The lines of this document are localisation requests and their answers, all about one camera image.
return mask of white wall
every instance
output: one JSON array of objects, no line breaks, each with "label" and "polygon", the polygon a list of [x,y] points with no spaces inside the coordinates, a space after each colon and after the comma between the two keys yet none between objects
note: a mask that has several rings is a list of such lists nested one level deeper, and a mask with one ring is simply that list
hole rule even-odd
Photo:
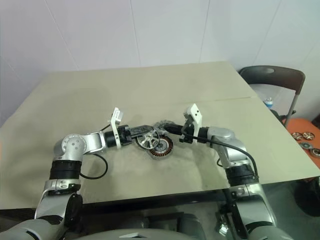
[{"label": "white wall", "polygon": [[1,0],[0,125],[47,72],[221,60],[302,70],[297,116],[312,119],[319,13],[318,0]]}]

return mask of floor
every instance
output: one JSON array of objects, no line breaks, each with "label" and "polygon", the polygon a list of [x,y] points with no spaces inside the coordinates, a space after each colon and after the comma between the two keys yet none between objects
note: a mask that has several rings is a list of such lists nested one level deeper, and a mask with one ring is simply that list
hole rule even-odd
[{"label": "floor", "polygon": [[[264,186],[264,189],[276,215],[279,228],[283,229],[295,240],[318,240],[320,239],[320,217],[307,215],[297,206],[294,199],[296,187],[296,182],[286,182],[269,184]],[[116,229],[123,225],[128,216],[134,218],[141,215],[150,216],[184,212],[198,217],[207,240],[225,240],[225,237],[215,231],[217,211],[218,204],[216,202],[201,202],[143,211],[90,215],[83,219],[86,227],[82,229],[82,234]],[[13,220],[0,217],[0,231],[16,223]],[[68,233],[65,239],[71,240],[78,236],[79,234],[77,233]]]}]

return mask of chair backrest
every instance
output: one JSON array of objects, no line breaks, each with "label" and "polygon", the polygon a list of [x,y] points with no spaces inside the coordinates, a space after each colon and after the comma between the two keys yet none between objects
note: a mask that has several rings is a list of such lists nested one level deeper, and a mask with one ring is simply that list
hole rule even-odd
[{"label": "chair backrest", "polygon": [[239,74],[248,84],[269,84],[295,90],[299,95],[305,82],[302,71],[281,66],[247,66]]}]

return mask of wire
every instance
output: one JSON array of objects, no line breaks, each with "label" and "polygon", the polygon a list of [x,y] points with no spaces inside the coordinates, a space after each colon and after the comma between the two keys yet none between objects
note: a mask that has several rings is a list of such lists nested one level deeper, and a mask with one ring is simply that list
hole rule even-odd
[{"label": "wire", "polygon": [[218,160],[216,161],[216,164],[217,164],[219,167],[222,167],[222,168],[223,168],[224,166],[222,166],[219,162],[220,162],[220,158],[218,158]]},{"label": "wire", "polygon": [[256,164],[256,161],[255,159],[246,151],[242,150],[241,148],[239,147],[236,147],[236,146],[232,146],[230,144],[227,144],[227,143],[224,143],[224,142],[220,142],[220,141],[215,141],[215,140],[211,140],[211,139],[207,139],[207,138],[204,138],[204,137],[198,137],[198,136],[193,136],[193,135],[190,135],[188,133],[185,132],[185,128],[186,128],[186,125],[184,125],[181,129],[181,133],[189,138],[193,138],[195,140],[200,140],[200,141],[203,141],[203,142],[206,142],[206,143],[211,143],[211,144],[217,144],[217,145],[220,145],[220,146],[224,146],[224,147],[227,147],[227,148],[230,148],[230,149],[234,149],[234,150],[237,150],[239,151],[240,153],[246,155],[252,162],[252,165],[253,165],[253,169],[254,169],[254,173],[255,173],[255,176],[258,178],[259,175],[258,175],[258,168],[257,168],[257,164]]},{"label": "wire", "polygon": [[95,180],[95,179],[100,179],[102,178],[104,175],[106,175],[107,171],[108,171],[108,163],[107,163],[107,160],[99,155],[99,154],[93,154],[95,156],[97,156],[98,158],[102,159],[102,161],[104,161],[104,164],[105,164],[105,170],[104,170],[104,173],[102,173],[100,176],[86,176],[86,175],[83,175],[81,172],[80,172],[80,176],[85,178],[85,179],[90,179],[90,180]]},{"label": "wire", "polygon": [[108,124],[107,126],[105,126],[104,128],[102,128],[102,129],[100,130],[100,132],[103,131],[103,130],[106,130],[108,127],[110,127],[110,124]]}]

